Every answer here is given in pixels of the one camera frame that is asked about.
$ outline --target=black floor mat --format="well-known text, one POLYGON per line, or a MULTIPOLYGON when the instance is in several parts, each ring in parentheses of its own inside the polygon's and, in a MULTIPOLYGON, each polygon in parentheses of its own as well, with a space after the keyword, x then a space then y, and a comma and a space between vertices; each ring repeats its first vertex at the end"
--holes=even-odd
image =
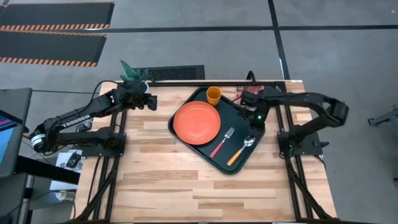
POLYGON ((161 80, 204 80, 204 65, 152 67, 149 74, 153 74, 156 81, 161 80))
POLYGON ((95 29, 109 27, 114 3, 9 4, 2 8, 0 29, 95 29))
POLYGON ((105 41, 104 34, 0 30, 0 62, 95 67, 105 41))

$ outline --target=potted plant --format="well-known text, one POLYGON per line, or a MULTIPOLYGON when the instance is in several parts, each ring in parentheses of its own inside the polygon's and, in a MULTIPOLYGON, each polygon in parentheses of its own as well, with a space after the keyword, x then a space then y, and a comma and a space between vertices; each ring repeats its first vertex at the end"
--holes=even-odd
POLYGON ((149 85, 146 83, 148 76, 148 68, 141 71, 140 68, 132 68, 130 65, 128 65, 125 61, 120 60, 120 63, 122 64, 123 70, 125 75, 120 75, 120 78, 124 82, 128 83, 133 83, 136 81, 141 82, 142 84, 140 85, 140 88, 143 92, 148 93, 149 92, 149 85))

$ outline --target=black tray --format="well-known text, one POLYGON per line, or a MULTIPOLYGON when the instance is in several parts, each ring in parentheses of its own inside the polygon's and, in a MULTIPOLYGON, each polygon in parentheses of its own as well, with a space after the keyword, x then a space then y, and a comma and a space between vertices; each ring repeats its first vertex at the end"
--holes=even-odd
MULTIPOLYGON (((206 100, 206 91, 208 87, 198 88, 185 103, 191 101, 204 101, 206 100)), ((221 118, 221 128, 217 136, 210 142, 203 145, 191 145, 183 142, 174 131, 174 116, 169 120, 169 131, 181 142, 187 145, 190 149, 201 155, 209 163, 213 164, 217 169, 225 174, 236 174, 241 169, 244 163, 247 161, 252 151, 256 148, 260 142, 265 131, 261 132, 256 137, 256 142, 250 146, 244 148, 243 152, 235 160, 234 164, 227 166, 226 163, 237 153, 237 151, 243 146, 243 140, 249 135, 249 121, 244 121, 240 117, 238 110, 233 107, 234 103, 228 98, 222 96, 220 102, 215 106, 221 118), (210 158, 210 154, 218 146, 218 144, 224 139, 225 133, 230 129, 235 128, 235 132, 231 138, 227 139, 223 144, 223 147, 218 151, 214 158, 210 158)))

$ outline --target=green plant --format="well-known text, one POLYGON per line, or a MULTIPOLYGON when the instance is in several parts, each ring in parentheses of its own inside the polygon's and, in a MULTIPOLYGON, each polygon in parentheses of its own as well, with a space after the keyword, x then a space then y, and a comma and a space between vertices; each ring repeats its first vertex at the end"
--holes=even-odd
POLYGON ((128 65, 126 62, 120 60, 120 63, 122 64, 122 67, 124 69, 125 75, 120 75, 120 78, 122 78, 123 81, 125 82, 133 82, 140 80, 141 78, 144 78, 142 81, 145 81, 145 77, 148 76, 148 68, 143 70, 141 72, 140 68, 132 68, 130 65, 128 65))

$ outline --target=spoon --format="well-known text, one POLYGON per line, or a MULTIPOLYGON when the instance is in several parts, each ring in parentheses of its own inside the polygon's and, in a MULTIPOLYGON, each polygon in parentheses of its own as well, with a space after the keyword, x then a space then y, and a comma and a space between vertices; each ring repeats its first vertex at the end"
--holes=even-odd
POLYGON ((245 147, 252 146, 255 141, 256 141, 255 137, 253 138, 251 136, 246 137, 243 141, 242 148, 228 161, 227 165, 231 166, 235 162, 235 160, 239 157, 239 155, 242 153, 243 149, 245 147))

